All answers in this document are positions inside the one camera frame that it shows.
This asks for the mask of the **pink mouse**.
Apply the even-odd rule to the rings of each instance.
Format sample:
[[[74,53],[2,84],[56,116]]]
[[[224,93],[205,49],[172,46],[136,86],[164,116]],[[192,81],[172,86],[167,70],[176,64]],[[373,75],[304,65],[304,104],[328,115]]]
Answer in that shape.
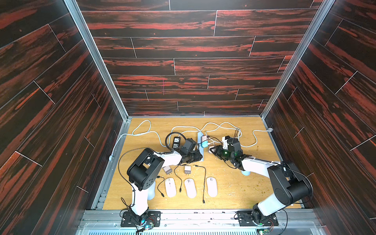
[[[188,198],[195,198],[197,196],[197,191],[194,180],[192,178],[188,178],[184,181],[184,184]]]
[[[218,195],[218,188],[217,188],[217,180],[214,177],[208,177],[206,179],[207,183],[207,193],[210,197],[217,197]]]
[[[177,191],[174,178],[170,177],[165,180],[165,189],[168,197],[172,198],[176,196]]]

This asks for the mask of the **white mouse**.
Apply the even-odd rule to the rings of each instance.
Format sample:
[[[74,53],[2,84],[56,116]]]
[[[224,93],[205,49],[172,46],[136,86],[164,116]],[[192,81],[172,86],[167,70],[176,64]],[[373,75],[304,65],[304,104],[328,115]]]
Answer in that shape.
[[[148,189],[148,200],[152,200],[155,197],[155,188],[156,188],[156,182],[154,182],[150,188]]]

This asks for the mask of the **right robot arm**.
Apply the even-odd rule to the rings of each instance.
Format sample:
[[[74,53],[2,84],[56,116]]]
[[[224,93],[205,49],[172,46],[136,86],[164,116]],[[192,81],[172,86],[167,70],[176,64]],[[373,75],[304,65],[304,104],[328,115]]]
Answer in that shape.
[[[252,208],[252,218],[257,224],[269,219],[275,212],[313,195],[312,184],[292,162],[275,162],[257,159],[245,154],[238,139],[228,138],[222,145],[210,148],[210,152],[234,168],[253,172],[270,179],[273,192]]]

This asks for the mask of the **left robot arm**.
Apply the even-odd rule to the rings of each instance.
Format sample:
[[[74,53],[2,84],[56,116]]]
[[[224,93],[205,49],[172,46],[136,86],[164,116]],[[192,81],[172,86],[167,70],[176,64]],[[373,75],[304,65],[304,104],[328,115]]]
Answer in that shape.
[[[161,169],[170,165],[182,165],[199,162],[203,155],[199,150],[172,150],[158,153],[145,148],[127,170],[129,182],[133,187],[130,212],[136,217],[148,212],[148,189],[154,184]]]

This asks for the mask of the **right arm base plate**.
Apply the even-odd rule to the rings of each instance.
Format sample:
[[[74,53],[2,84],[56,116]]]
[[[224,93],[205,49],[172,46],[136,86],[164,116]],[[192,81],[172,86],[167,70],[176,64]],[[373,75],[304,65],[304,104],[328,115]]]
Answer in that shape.
[[[241,227],[250,226],[278,226],[279,222],[277,220],[276,214],[265,216],[258,210],[248,210],[248,211],[237,211],[234,219],[237,220]]]

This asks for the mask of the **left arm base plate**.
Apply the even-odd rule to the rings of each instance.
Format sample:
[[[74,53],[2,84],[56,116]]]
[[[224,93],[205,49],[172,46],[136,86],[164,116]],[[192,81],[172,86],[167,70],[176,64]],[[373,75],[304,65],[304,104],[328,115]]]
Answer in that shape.
[[[159,227],[160,223],[160,211],[147,210],[142,215],[136,215],[132,210],[130,210],[123,212],[120,226],[122,228],[137,227],[144,228],[145,230],[150,230],[154,227]]]

